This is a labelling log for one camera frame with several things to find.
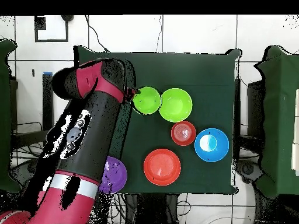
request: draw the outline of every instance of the light green bowl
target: light green bowl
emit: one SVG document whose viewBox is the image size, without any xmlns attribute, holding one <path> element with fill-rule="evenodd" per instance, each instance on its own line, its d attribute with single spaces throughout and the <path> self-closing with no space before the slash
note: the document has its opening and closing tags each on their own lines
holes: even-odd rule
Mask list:
<svg viewBox="0 0 299 224">
<path fill-rule="evenodd" d="M 180 122 L 188 118 L 192 110 L 192 99 L 183 89 L 168 89 L 162 94 L 159 109 L 162 118 L 169 122 Z"/>
<path fill-rule="evenodd" d="M 153 87 L 142 87 L 135 94 L 133 103 L 137 111 L 141 114 L 153 114 L 161 105 L 161 96 Z"/>
</svg>

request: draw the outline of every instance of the cable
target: cable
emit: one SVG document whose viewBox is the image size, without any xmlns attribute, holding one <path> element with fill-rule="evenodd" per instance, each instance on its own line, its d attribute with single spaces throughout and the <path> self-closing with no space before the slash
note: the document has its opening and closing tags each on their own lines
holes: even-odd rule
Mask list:
<svg viewBox="0 0 299 224">
<path fill-rule="evenodd" d="M 132 205 L 130 205 L 127 200 L 124 198 L 123 194 L 120 194 L 121 198 L 123 199 L 124 203 L 126 204 L 126 206 L 128 205 L 132 210 L 136 210 L 136 208 L 134 208 Z"/>
<path fill-rule="evenodd" d="M 187 204 L 189 204 L 189 207 L 190 207 L 190 208 L 189 208 L 188 212 L 186 212 L 186 213 L 184 213 L 184 214 L 181 214 L 181 215 L 178 215 L 178 217 L 179 217 L 179 216 L 185 216 L 185 215 L 187 215 L 187 214 L 191 211 L 191 205 L 190 205 L 190 203 L 189 203 L 188 201 L 182 200 L 182 201 L 179 201 L 178 204 L 179 204 L 180 202 L 186 202 Z"/>
<path fill-rule="evenodd" d="M 101 43 L 100 43 L 100 41 L 99 41 L 99 36 L 98 36 L 98 34 L 97 34 L 97 32 L 96 32 L 96 30 L 91 26 L 91 25 L 89 25 L 89 20 L 88 20 L 88 18 L 87 18 L 87 15 L 85 15 L 85 19 L 86 19 L 86 21 L 87 21 L 87 25 L 95 32 L 95 34 L 96 34 L 96 38 L 98 39 L 98 43 L 104 48 L 104 50 L 108 53 L 109 51 L 108 51 L 108 49 L 106 48 L 106 47 L 104 47 Z"/>
<path fill-rule="evenodd" d="M 220 220 L 220 219 L 244 219 L 244 220 L 250 220 L 250 221 L 255 221 L 255 222 L 266 222 L 266 223 L 284 223 L 284 222 L 268 222 L 266 220 L 256 220 L 256 219 L 250 219 L 250 218 L 237 218 L 237 217 L 220 217 L 220 218 L 217 218 L 215 220 L 212 220 L 211 222 L 209 222 L 208 224 L 211 224 L 217 220 Z"/>
<path fill-rule="evenodd" d="M 119 199 L 119 207 L 120 207 L 120 210 L 124 212 L 123 207 L 121 207 L 121 202 L 120 202 L 120 196 L 119 196 L 119 194 L 117 195 L 117 197 L 118 197 L 118 199 Z"/>
<path fill-rule="evenodd" d="M 24 154 L 27 154 L 27 155 L 32 155 L 31 153 L 29 152 L 23 152 L 23 151 L 18 151 L 19 153 L 24 153 Z"/>
<path fill-rule="evenodd" d="M 159 36 L 158 36 L 158 41 L 157 41 L 157 49 L 156 49 L 156 53 L 158 52 L 158 44 L 159 44 L 160 34 L 162 33 L 162 23 L 161 23 L 161 16 L 162 16 L 162 15 L 160 15 L 160 18 L 159 18 L 159 23 L 160 23 L 160 25 L 161 25 L 161 31 L 160 31 L 160 33 L 159 33 Z"/>
<path fill-rule="evenodd" d="M 40 122 L 27 122 L 27 123 L 23 123 L 23 124 L 18 124 L 18 125 L 25 125 L 25 124 L 39 124 L 40 125 L 40 130 L 43 130 L 43 127 L 41 126 Z"/>
<path fill-rule="evenodd" d="M 244 83 L 244 85 L 246 86 L 246 87 L 248 87 L 248 85 L 242 80 L 242 78 L 239 76 L 239 78 L 240 78 L 240 80 L 242 81 L 242 83 Z"/>
<path fill-rule="evenodd" d="M 20 158 L 20 159 L 32 159 L 34 157 L 25 157 L 25 156 L 12 156 L 12 158 Z"/>
<path fill-rule="evenodd" d="M 36 159 L 36 158 L 31 158 L 30 160 L 25 160 L 24 162 L 18 164 L 17 166 L 15 166 L 15 167 L 13 167 L 13 168 L 11 168 L 11 169 L 9 169 L 9 170 L 12 171 L 12 170 L 15 170 L 15 169 L 17 169 L 17 168 L 19 168 L 19 167 L 21 167 L 21 166 L 24 166 L 24 165 L 26 165 L 26 164 L 28 164 L 28 163 L 31 163 L 31 162 L 32 162 L 32 159 Z"/>
<path fill-rule="evenodd" d="M 185 206 L 185 210 L 186 210 L 186 213 L 185 213 L 185 224 L 186 224 L 186 222 L 187 222 L 187 206 Z"/>
<path fill-rule="evenodd" d="M 258 157 L 259 155 L 255 155 L 255 156 L 244 156 L 244 157 L 239 157 L 239 159 L 250 159 L 250 158 L 254 158 L 254 157 Z"/>
<path fill-rule="evenodd" d="M 113 202 L 112 204 L 115 204 L 116 209 L 118 210 L 118 212 L 120 213 L 120 215 L 123 217 L 124 220 L 126 220 L 129 224 L 133 224 L 130 222 L 130 220 L 128 220 L 123 213 L 121 212 L 121 210 L 118 209 L 117 204 L 115 202 Z"/>
<path fill-rule="evenodd" d="M 27 147 L 28 147 L 28 150 L 29 150 L 30 154 L 32 154 L 35 157 L 40 157 L 39 155 L 36 155 L 36 154 L 34 154 L 34 152 L 32 152 L 32 150 L 31 150 L 31 148 L 30 148 L 29 145 Z"/>
</svg>

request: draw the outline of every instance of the green cloth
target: green cloth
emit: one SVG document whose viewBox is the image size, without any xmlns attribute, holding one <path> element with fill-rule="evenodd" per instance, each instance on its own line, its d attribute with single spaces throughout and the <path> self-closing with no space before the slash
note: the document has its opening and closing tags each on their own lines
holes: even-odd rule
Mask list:
<svg viewBox="0 0 299 224">
<path fill-rule="evenodd" d="M 265 149 L 261 161 L 265 174 L 256 186 L 266 197 L 276 198 L 279 194 L 299 194 L 299 177 L 291 169 L 299 56 L 276 45 L 265 53 L 266 58 L 256 65 L 266 86 Z"/>
<path fill-rule="evenodd" d="M 16 44 L 7 39 L 0 40 L 0 190 L 17 193 L 20 185 L 9 177 L 11 163 L 11 89 L 7 57 L 16 49 Z"/>
<path fill-rule="evenodd" d="M 161 93 L 170 88 L 187 91 L 192 98 L 193 109 L 186 120 L 193 123 L 197 133 L 206 128 L 219 128 L 230 140 L 226 157 L 219 162 L 207 163 L 196 155 L 194 143 L 178 146 L 173 142 L 171 128 L 174 123 L 164 120 L 158 111 L 144 116 L 133 110 L 121 154 L 121 143 L 130 113 L 129 104 L 122 106 L 109 152 L 110 156 L 121 159 L 127 168 L 128 179 L 122 193 L 235 192 L 231 186 L 232 114 L 234 68 L 239 50 L 230 50 L 226 55 L 102 53 L 79 46 L 78 54 L 80 64 L 101 57 L 130 61 L 138 88 L 152 86 Z M 175 152 L 182 167 L 178 179 L 164 187 L 150 183 L 143 172 L 145 157 L 159 148 Z"/>
</svg>

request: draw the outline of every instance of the bowl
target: bowl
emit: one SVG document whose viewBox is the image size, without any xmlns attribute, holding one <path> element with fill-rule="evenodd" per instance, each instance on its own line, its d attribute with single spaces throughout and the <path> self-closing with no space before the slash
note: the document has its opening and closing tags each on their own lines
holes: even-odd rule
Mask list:
<svg viewBox="0 0 299 224">
<path fill-rule="evenodd" d="M 195 140 L 195 137 L 195 127 L 188 121 L 177 122 L 171 129 L 172 140 L 180 146 L 191 144 Z"/>
<path fill-rule="evenodd" d="M 192 110 L 192 99 L 183 89 L 168 89 L 162 94 L 159 109 L 162 118 L 169 122 L 180 122 L 188 118 Z"/>
<path fill-rule="evenodd" d="M 153 87 L 142 87 L 133 97 L 134 110 L 149 115 L 156 112 L 161 106 L 161 96 Z"/>
<path fill-rule="evenodd" d="M 228 152 L 230 143 L 220 129 L 205 129 L 195 139 L 194 148 L 197 155 L 205 162 L 217 162 Z"/>
</svg>

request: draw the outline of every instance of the floor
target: floor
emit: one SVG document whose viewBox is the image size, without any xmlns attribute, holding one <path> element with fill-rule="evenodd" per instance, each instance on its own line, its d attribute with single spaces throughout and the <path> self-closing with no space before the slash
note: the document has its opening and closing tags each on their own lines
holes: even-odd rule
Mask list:
<svg viewBox="0 0 299 224">
<path fill-rule="evenodd" d="M 88 18 L 99 35 L 99 41 L 112 52 L 223 54 L 232 48 L 241 49 L 239 75 L 244 82 L 241 84 L 242 134 L 247 133 L 248 123 L 246 85 L 262 78 L 253 66 L 262 59 L 265 48 L 277 44 L 291 53 L 299 49 L 298 15 L 123 15 Z M 103 51 L 85 16 L 75 16 L 69 22 L 68 42 L 35 42 L 34 16 L 0 16 L 0 36 L 15 40 L 18 45 L 16 51 L 9 55 L 8 64 L 12 75 L 19 81 L 19 123 L 41 122 L 41 75 L 73 66 L 73 45 L 81 44 L 94 51 Z M 65 22 L 61 16 L 46 16 L 46 29 L 39 30 L 38 36 L 43 40 L 65 39 Z M 65 100 L 55 96 L 55 120 L 66 104 Z M 38 125 L 21 125 L 18 131 L 37 131 L 38 128 Z M 241 155 L 251 155 L 242 151 Z M 255 215 L 253 188 L 244 184 L 237 174 L 234 180 L 233 169 L 232 174 L 232 184 L 239 189 L 235 195 L 181 194 L 179 201 L 187 200 L 191 207 L 185 202 L 178 205 L 178 215 L 188 212 L 179 216 L 180 224 L 252 224 Z"/>
</svg>

